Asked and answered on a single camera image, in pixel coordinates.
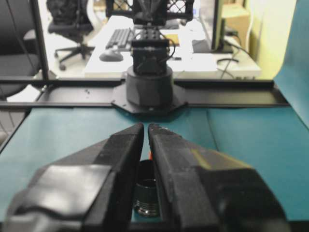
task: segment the black vertical post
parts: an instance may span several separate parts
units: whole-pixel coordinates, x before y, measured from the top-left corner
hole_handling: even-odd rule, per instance
[[[44,35],[43,35],[43,29],[42,29],[39,3],[38,3],[38,0],[29,0],[29,3],[30,3],[32,18],[33,18],[33,23],[34,23],[34,29],[35,29],[35,35],[36,35],[36,45],[37,45],[39,60],[41,63],[42,77],[43,77],[43,80],[48,80],[49,67],[48,67],[46,50],[45,50],[45,42],[44,42]]]

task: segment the threaded metal part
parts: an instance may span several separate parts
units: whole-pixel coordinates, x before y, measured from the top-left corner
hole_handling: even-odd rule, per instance
[[[134,209],[144,217],[158,217],[160,215],[159,212],[159,204],[157,203],[143,203],[138,200],[134,202]]]

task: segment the chair wheel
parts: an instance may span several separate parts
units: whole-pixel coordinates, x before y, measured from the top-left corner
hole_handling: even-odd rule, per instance
[[[64,64],[59,64],[59,69],[61,71],[65,71],[67,69],[67,67]]]

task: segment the black office chair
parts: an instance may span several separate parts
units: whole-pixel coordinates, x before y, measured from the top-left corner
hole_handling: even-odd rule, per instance
[[[55,57],[58,58],[58,52],[61,51],[68,51],[70,54],[65,56],[59,61],[59,68],[60,70],[64,71],[66,66],[63,64],[64,61],[67,59],[76,56],[78,54],[82,55],[83,59],[86,59],[86,55],[91,55],[94,47],[87,46],[84,43],[84,36],[88,35],[92,30],[93,26],[91,25],[88,17],[87,17],[87,3],[88,0],[64,0],[65,3],[62,4],[61,9],[56,13],[53,13],[55,10],[51,10],[51,4],[54,0],[47,1],[47,7],[52,13],[53,21],[49,25],[48,31],[49,33],[56,33],[62,35],[69,40],[75,41],[78,46],[77,47],[69,47],[69,48],[62,48],[57,49],[55,51]],[[76,5],[76,14],[75,20],[70,22],[67,20],[57,20],[55,16],[62,16],[64,19],[68,19],[70,15],[65,15],[66,12],[69,12],[71,9],[74,9]]]
[[[9,7],[5,0],[0,0],[0,78],[1,76],[34,76],[40,69],[36,55],[34,24],[28,0],[9,1],[17,33],[29,53],[24,54],[14,31]],[[1,85],[0,99],[5,100],[27,85]]]

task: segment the cylindrical base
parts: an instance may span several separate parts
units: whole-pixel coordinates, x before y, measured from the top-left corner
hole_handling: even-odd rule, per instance
[[[144,107],[163,107],[173,101],[173,71],[167,67],[164,75],[137,75],[131,66],[127,71],[126,97]]]

